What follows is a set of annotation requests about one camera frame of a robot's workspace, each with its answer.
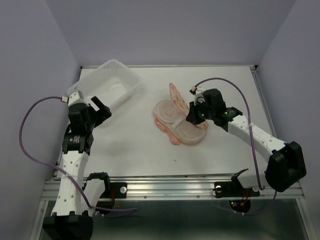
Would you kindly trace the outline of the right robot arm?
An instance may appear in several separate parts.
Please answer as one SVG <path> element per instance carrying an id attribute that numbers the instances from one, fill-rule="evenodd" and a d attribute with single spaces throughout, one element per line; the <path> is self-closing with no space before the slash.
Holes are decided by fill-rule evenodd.
<path id="1" fill-rule="evenodd" d="M 199 125 L 206 120 L 232 134 L 246 144 L 252 152 L 264 158 L 265 169 L 257 166 L 253 173 L 248 170 L 230 182 L 231 192 L 242 195 L 252 187 L 271 187 L 284 192 L 307 174 L 302 147 L 295 141 L 287 143 L 265 132 L 235 107 L 227 107 L 218 89 L 190 90 L 194 100 L 189 103 L 186 121 Z"/>

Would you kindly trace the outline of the floral mesh laundry bag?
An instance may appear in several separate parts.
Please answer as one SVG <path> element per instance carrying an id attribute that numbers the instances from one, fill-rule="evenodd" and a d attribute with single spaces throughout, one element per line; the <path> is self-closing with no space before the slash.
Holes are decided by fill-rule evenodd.
<path id="1" fill-rule="evenodd" d="M 160 101 L 153 109 L 155 125 L 164 132 L 173 145 L 199 144 L 207 135 L 207 121 L 193 125 L 186 121 L 189 105 L 173 83 L 169 84 L 169 99 Z"/>

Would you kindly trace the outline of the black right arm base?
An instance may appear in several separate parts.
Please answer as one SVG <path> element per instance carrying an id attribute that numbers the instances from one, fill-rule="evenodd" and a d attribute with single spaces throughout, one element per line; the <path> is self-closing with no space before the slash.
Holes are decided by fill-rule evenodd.
<path id="1" fill-rule="evenodd" d="M 260 191 L 254 191 L 253 188 L 243 188 L 239 176 L 247 171 L 248 169 L 243 169 L 235 173 L 230 181 L 218 181 L 214 183 L 211 195 L 214 198 L 231 198 L 229 200 L 229 205 L 231 210 L 236 214 L 250 215 L 249 210 L 251 209 L 251 198 L 259 197 Z"/>

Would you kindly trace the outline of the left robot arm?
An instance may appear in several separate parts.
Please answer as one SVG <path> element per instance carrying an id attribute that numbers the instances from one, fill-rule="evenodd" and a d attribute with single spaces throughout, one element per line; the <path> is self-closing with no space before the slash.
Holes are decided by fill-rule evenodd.
<path id="1" fill-rule="evenodd" d="M 93 213 L 99 197 L 111 193 L 106 172 L 91 173 L 84 184 L 84 171 L 94 141 L 93 130 L 111 117 L 110 108 L 96 96 L 91 102 L 73 93 L 68 98 L 69 124 L 62 142 L 62 176 L 58 196 L 50 216 L 44 218 L 43 230 L 52 240 L 89 240 L 93 234 Z"/>

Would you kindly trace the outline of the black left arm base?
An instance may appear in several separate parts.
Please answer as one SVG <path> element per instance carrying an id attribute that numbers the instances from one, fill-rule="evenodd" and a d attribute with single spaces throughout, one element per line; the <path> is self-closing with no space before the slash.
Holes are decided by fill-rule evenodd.
<path id="1" fill-rule="evenodd" d="M 85 183 L 84 194 L 87 197 L 91 206 L 95 205 L 95 211 L 87 206 L 87 203 L 82 198 L 81 208 L 83 211 L 88 211 L 91 216 L 99 214 L 103 217 L 111 216 L 108 210 L 99 210 L 98 208 L 114 209 L 116 199 L 125 199 L 127 197 L 127 184 L 125 182 L 111 182 L 105 187 L 105 182 L 100 179 L 88 180 Z"/>

